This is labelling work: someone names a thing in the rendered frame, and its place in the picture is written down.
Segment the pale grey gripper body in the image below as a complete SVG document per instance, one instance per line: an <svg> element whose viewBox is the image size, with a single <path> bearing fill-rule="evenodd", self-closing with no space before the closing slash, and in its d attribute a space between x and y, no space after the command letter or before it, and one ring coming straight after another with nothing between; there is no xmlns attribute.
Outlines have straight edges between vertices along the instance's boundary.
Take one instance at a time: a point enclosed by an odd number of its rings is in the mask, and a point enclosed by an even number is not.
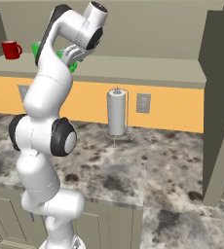
<svg viewBox="0 0 224 249"><path fill-rule="evenodd" d="M71 45L67 47L62 54L61 61L66 65L70 66L76 61L82 61L86 56L93 53L93 50L84 50L77 45Z"/></svg>

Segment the green mug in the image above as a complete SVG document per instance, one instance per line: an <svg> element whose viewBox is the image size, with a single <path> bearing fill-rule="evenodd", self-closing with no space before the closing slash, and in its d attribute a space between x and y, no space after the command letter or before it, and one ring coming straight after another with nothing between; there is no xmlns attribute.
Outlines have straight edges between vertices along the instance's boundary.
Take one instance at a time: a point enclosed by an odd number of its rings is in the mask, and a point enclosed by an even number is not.
<svg viewBox="0 0 224 249"><path fill-rule="evenodd" d="M37 53L38 53L38 50L39 50L39 47L40 47L40 43L39 42L35 42L35 43L32 43L31 44L31 49L32 49L32 52L33 52L33 55L36 56ZM63 50L58 50L56 51L56 54L59 58L62 58L62 55L63 55ZM74 73L76 68L77 68L77 65L78 63L77 62L73 62L70 66L69 66L69 71L71 73Z"/></svg>

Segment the red mug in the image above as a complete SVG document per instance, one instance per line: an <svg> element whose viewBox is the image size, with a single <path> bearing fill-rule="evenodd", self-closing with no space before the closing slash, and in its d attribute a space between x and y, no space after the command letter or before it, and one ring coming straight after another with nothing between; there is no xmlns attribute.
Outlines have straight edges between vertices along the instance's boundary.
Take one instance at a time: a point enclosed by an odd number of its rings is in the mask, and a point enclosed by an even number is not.
<svg viewBox="0 0 224 249"><path fill-rule="evenodd" d="M16 41L3 41L1 46L6 59L18 59L22 54L21 45L19 45Z"/></svg>

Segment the large beige cabinet door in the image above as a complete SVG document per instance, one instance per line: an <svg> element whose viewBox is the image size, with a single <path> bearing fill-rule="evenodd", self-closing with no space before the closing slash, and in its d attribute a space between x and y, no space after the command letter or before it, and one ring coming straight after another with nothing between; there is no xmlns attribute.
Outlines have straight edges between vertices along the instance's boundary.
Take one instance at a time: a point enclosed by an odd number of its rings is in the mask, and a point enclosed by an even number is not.
<svg viewBox="0 0 224 249"><path fill-rule="evenodd" d="M215 207L224 192L224 7L207 14L199 63L206 77L203 198Z"/></svg>

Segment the white paper towel roll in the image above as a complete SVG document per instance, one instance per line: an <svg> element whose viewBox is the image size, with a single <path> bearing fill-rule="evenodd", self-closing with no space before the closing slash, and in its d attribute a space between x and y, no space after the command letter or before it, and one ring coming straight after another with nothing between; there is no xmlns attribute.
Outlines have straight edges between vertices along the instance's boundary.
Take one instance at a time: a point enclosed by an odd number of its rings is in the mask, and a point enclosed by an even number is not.
<svg viewBox="0 0 224 249"><path fill-rule="evenodd" d="M108 131L118 136L125 133L126 92L122 89L111 89L107 93Z"/></svg>

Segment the beige base cupboard door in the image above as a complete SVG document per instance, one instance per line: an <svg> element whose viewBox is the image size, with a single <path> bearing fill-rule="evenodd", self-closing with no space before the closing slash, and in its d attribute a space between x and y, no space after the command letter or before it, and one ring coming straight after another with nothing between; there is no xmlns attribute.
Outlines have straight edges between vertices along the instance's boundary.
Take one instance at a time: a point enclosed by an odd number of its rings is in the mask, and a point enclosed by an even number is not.
<svg viewBox="0 0 224 249"><path fill-rule="evenodd" d="M76 219L76 232L86 249L109 249L109 228L106 211L85 211Z"/></svg>
<svg viewBox="0 0 224 249"><path fill-rule="evenodd" d="M0 247L31 249L12 202L0 197Z"/></svg>

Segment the grey wall outlet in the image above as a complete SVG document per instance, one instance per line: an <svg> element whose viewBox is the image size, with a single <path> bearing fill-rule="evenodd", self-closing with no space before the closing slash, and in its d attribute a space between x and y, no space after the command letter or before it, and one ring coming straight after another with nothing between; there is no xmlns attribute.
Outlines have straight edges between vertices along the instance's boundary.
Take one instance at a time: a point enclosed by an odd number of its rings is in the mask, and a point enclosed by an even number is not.
<svg viewBox="0 0 224 249"><path fill-rule="evenodd" d="M151 94L150 93L138 93L136 95L136 112L148 114L150 112L150 102Z"/></svg>
<svg viewBox="0 0 224 249"><path fill-rule="evenodd" d="M29 86L19 85L19 95L20 95L21 100L24 100L28 89L29 89Z"/></svg>

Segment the open beige wall cabinet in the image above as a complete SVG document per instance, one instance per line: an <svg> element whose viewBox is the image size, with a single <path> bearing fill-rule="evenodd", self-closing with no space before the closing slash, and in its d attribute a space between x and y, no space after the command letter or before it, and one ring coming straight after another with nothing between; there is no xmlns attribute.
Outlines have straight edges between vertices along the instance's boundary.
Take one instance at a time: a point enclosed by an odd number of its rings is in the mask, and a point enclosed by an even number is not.
<svg viewBox="0 0 224 249"><path fill-rule="evenodd" d="M91 0L0 0L0 29L21 44L20 59L0 56L0 76L33 78L31 44L42 39L51 11L61 3L83 13ZM224 0L97 0L108 10L95 52L74 79L141 86L202 89L199 53L209 14Z"/></svg>

